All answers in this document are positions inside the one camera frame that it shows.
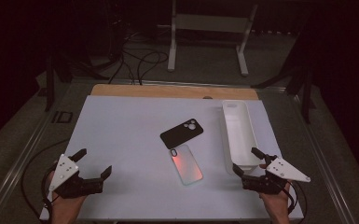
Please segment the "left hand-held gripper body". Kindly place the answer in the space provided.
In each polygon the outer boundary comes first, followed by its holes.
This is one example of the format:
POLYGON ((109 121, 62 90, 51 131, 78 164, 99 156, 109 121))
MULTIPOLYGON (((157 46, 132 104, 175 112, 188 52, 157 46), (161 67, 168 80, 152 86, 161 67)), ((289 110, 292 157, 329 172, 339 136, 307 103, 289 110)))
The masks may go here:
POLYGON ((79 167, 69 157, 64 154, 59 157, 48 190, 56 192, 64 199, 102 193, 104 180, 101 177, 92 179, 80 177, 79 167))

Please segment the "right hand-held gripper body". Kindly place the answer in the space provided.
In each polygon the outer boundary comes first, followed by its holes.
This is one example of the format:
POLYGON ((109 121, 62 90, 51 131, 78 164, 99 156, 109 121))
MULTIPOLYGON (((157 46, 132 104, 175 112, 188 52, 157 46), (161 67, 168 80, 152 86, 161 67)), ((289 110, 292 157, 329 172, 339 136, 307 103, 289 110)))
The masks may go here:
POLYGON ((242 175, 242 187, 270 195, 279 194, 288 181, 310 182, 311 179, 288 161, 277 156, 262 157, 267 167, 262 176, 242 175))

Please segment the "white plastic bin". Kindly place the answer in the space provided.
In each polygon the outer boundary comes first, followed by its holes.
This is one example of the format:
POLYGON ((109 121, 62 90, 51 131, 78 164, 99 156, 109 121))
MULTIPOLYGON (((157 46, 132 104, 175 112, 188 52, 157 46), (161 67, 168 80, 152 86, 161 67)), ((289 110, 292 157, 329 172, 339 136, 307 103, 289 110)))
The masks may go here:
POLYGON ((246 102, 223 101, 220 124, 228 173, 234 174, 233 165, 236 164, 246 174, 251 174, 260 159, 251 152, 257 143, 246 102))

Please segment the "translucent phone case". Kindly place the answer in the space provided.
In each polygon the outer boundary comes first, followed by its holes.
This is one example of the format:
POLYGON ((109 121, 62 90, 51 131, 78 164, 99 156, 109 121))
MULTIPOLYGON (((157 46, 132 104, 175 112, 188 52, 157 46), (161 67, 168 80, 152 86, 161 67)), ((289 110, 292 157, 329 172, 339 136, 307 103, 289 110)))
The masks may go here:
POLYGON ((188 145, 172 148, 170 156, 184 186, 189 186, 203 179, 200 167, 188 145))

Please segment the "black phone case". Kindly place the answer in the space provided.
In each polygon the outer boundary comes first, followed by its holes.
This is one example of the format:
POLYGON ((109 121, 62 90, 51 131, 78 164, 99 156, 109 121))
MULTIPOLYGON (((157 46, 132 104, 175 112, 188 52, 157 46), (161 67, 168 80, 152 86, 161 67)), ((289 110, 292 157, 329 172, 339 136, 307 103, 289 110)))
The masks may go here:
POLYGON ((195 119, 189 119, 161 133, 159 137, 166 148, 172 149, 197 137, 203 132, 203 128, 195 119))

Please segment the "person's right hand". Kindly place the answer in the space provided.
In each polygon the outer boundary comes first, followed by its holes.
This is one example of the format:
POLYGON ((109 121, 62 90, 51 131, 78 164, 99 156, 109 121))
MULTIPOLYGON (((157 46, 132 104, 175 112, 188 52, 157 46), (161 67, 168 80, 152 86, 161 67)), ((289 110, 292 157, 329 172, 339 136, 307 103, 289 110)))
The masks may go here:
POLYGON ((274 195, 260 193, 259 198, 263 201, 272 224, 290 224, 288 216, 289 197, 284 191, 274 195))

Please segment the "person's left hand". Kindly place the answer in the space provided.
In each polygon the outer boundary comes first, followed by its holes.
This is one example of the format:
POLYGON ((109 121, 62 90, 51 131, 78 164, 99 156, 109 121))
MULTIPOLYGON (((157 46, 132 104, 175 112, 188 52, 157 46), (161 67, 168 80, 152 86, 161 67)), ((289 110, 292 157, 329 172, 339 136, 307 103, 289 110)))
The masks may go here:
POLYGON ((51 224, 74 224, 81 210, 86 196, 64 199, 56 192, 52 192, 55 201, 52 203, 51 224))

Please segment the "white table mat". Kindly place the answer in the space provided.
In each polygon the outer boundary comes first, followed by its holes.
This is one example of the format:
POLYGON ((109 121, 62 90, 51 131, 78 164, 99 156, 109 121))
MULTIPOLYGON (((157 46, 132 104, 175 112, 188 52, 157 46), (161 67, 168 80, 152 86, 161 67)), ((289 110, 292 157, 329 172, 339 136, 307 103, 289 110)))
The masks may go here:
POLYGON ((84 178, 112 174, 102 193, 91 195, 79 218, 98 221, 202 221, 265 219, 258 195, 242 188, 225 163, 220 121, 236 109, 252 121, 256 145, 266 154, 280 149, 262 102, 212 99, 90 96, 86 99, 66 152, 81 148, 84 178), (161 133, 189 119, 202 134, 187 142, 202 178, 184 185, 161 133))

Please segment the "black stand legs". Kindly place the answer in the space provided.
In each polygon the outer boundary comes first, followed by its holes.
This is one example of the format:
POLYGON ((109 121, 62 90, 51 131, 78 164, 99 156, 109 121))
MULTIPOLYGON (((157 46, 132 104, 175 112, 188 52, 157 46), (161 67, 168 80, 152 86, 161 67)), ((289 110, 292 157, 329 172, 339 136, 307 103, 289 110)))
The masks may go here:
POLYGON ((92 78, 108 80, 108 77, 99 75, 90 66, 85 65, 69 53, 62 50, 50 49, 46 56, 46 111, 49 111, 55 102, 54 78, 57 77, 63 83, 71 82, 74 77, 71 73, 72 68, 78 69, 92 78))
POLYGON ((302 91, 301 116, 307 123, 310 123, 312 72, 307 67, 294 66, 288 70, 280 72, 279 75, 264 82, 252 85, 252 88, 260 90, 265 89, 287 77, 290 77, 291 79, 284 91, 288 95, 297 95, 300 91, 302 91))

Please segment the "white metal stand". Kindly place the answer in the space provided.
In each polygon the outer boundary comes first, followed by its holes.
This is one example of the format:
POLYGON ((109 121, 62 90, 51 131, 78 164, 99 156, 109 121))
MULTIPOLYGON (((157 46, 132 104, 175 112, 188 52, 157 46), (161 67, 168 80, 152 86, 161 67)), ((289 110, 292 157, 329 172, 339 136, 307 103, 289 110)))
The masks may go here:
POLYGON ((242 42, 236 46, 236 54, 241 75, 247 77, 249 75, 247 63, 244 56, 244 50, 251 33, 255 14, 258 4, 252 4, 250 13, 244 18, 210 16, 210 15, 193 15, 183 14, 176 11, 177 0, 172 0, 172 16, 171 16, 171 45, 169 49, 168 67, 172 72, 175 70, 176 62, 176 31, 192 30, 192 31, 208 31, 208 32, 226 32, 242 34, 242 42))

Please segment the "black floor bracket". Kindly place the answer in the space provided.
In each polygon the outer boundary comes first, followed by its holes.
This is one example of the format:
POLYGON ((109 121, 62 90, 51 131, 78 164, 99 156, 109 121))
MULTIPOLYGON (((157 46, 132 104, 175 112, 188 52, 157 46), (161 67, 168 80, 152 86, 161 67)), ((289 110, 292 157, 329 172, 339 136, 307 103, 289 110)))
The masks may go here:
POLYGON ((73 119, 73 113, 67 111, 56 111, 51 120, 52 123, 70 123, 73 119))

